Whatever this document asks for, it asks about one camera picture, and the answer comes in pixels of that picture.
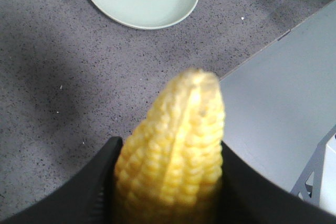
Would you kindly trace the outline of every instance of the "gray speckled surface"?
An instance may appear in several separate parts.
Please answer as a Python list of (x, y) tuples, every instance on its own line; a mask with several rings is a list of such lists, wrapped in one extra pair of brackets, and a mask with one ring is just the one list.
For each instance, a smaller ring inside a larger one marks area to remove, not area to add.
[(181, 23), (143, 31), (90, 0), (0, 0), (0, 220), (59, 187), (109, 136), (126, 138), (181, 70), (221, 77), (329, 1), (199, 0)]

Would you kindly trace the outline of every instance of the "speckled floor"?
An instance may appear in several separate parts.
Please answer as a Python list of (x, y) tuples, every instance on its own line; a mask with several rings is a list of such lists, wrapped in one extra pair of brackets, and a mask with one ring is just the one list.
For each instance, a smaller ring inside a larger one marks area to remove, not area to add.
[(181, 23), (144, 31), (90, 0), (0, 0), (0, 220), (126, 138), (181, 70), (221, 77), (329, 1), (199, 0)]

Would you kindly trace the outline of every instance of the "black plastic holder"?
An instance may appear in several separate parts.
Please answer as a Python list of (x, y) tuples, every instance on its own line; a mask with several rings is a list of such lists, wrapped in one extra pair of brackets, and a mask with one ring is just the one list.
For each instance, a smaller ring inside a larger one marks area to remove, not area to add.
[[(113, 224), (112, 176), (122, 139), (112, 137), (54, 193), (1, 224)], [(217, 224), (336, 224), (336, 216), (262, 177), (222, 142), (223, 190)]]

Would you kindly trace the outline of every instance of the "yellow corn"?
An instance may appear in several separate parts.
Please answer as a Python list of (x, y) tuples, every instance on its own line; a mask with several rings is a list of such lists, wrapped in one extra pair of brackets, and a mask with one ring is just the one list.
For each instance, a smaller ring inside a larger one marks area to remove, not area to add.
[(122, 148), (114, 223), (211, 223), (224, 117), (213, 73), (188, 69), (173, 78)]

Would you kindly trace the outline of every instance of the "plate rim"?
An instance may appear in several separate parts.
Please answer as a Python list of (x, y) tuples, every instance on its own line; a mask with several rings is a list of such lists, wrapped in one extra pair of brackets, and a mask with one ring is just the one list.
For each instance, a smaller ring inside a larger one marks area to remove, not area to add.
[(98, 7), (98, 9), (103, 12), (106, 16), (108, 16), (109, 18), (113, 19), (114, 21), (118, 22), (119, 24), (121, 25), (125, 25), (127, 27), (131, 27), (131, 28), (134, 28), (134, 29), (142, 29), (142, 30), (158, 30), (158, 29), (162, 29), (162, 28), (167, 28), (167, 27), (170, 27), (170, 26), (173, 26), (173, 25), (176, 25), (178, 24), (179, 22), (183, 21), (186, 17), (188, 17), (190, 15), (190, 13), (195, 9), (197, 3), (199, 0), (195, 0), (195, 3), (193, 4), (192, 8), (190, 8), (190, 10), (185, 14), (183, 15), (180, 19), (174, 21), (174, 22), (171, 22), (171, 23), (168, 23), (168, 24), (165, 24), (165, 25), (154, 25), (154, 26), (142, 26), (142, 25), (136, 25), (136, 24), (132, 24), (132, 23), (128, 23), (128, 22), (125, 22), (119, 18), (116, 18), (114, 17), (113, 15), (110, 15), (108, 12), (106, 12), (104, 10), (104, 8), (102, 8), (95, 0), (91, 0), (93, 2), (93, 4)]

